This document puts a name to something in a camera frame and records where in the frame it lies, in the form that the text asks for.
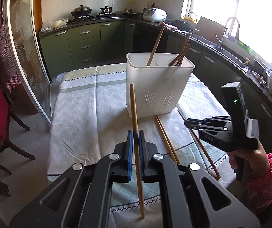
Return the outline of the right hand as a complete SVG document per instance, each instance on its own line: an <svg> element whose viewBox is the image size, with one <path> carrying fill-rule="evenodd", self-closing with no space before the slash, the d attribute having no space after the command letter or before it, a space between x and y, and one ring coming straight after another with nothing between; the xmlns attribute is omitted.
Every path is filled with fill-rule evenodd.
<svg viewBox="0 0 272 228"><path fill-rule="evenodd" d="M250 163L252 175L255 177L264 176L270 170L270 163L268 161L267 154L260 141L258 141L257 150L238 148L237 150L228 152L227 154L229 156L229 163L232 169L238 168L237 157L240 157Z"/></svg>

